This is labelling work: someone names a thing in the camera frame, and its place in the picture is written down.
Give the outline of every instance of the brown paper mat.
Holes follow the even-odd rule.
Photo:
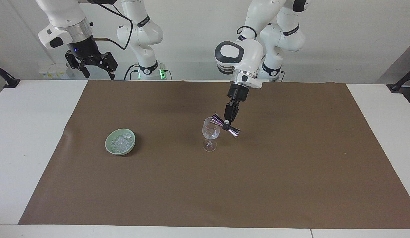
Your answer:
[[[346,85],[251,90],[240,136],[205,152],[228,87],[89,81],[19,224],[410,229],[410,197]],[[117,128],[136,134],[125,157],[104,147]]]

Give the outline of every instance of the bowl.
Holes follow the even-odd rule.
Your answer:
[[[130,146],[130,148],[129,148],[128,150],[123,151],[123,152],[121,152],[121,153],[115,153],[115,152],[113,152],[112,149],[111,149],[111,142],[114,140],[114,138],[116,138],[116,137],[118,137],[118,136],[121,136],[121,135],[124,135],[124,134],[126,134],[126,133],[130,133],[131,136],[133,137],[133,139],[134,139],[133,145]],[[129,129],[125,129],[125,128],[121,128],[121,129],[118,129],[118,130],[113,131],[111,134],[108,135],[108,137],[107,137],[106,140],[105,140],[105,148],[106,148],[106,150],[107,150],[108,152],[110,152],[111,154],[113,154],[113,155],[118,155],[118,156],[122,156],[122,155],[128,154],[130,151],[133,150],[135,144],[136,144],[136,136],[134,135],[134,132],[131,131],[131,130],[129,130]]]

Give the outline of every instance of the white table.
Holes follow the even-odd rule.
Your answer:
[[[0,93],[0,237],[400,237],[410,230],[16,225],[86,80],[23,80]],[[410,195],[410,104],[384,85],[347,85]]]

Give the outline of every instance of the clear glass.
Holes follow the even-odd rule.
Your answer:
[[[203,143],[204,150],[208,152],[216,150],[217,142],[215,139],[220,135],[220,127],[211,123],[211,117],[205,119],[202,127],[202,134],[206,138]]]

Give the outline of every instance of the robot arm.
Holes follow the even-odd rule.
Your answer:
[[[215,59],[220,72],[231,74],[231,86],[227,96],[223,129],[230,130],[231,123],[239,111],[239,103],[246,101],[249,88],[259,89],[257,72],[264,49],[256,40],[265,26],[277,15],[286,0],[253,0],[247,11],[246,23],[237,41],[220,43],[215,50]]]
[[[265,61],[259,67],[258,79],[275,81],[284,59],[284,50],[298,51],[305,44],[300,29],[299,13],[306,10],[311,0],[288,0],[277,14],[277,23],[268,24],[261,32],[267,49]]]
[[[149,46],[162,41],[164,35],[161,28],[150,19],[143,0],[121,0],[121,2],[125,15],[136,24],[129,46],[137,57],[140,78],[162,79],[163,65],[156,59],[154,50]],[[128,25],[120,26],[117,30],[121,42],[126,42],[129,34]]]
[[[72,69],[78,69],[89,78],[85,65],[97,66],[114,79],[117,63],[111,52],[102,54],[93,39],[92,24],[79,3],[114,4],[116,0],[36,0],[48,16],[50,25],[39,32],[39,39],[47,49],[68,45],[65,57]]]
[[[262,82],[257,78],[279,76],[283,60],[280,47],[297,51],[303,46],[304,36],[298,27],[297,15],[306,9],[309,1],[253,0],[247,11],[246,23],[240,28],[242,31],[238,32],[238,39],[217,46],[215,59],[218,69],[232,75],[227,94],[230,102],[224,113],[224,130],[230,131],[232,128],[231,123],[238,113],[239,103],[246,101],[249,88],[262,87]],[[276,16],[280,26],[268,24]],[[256,41],[259,34],[267,48],[267,57],[262,64],[263,47]]]

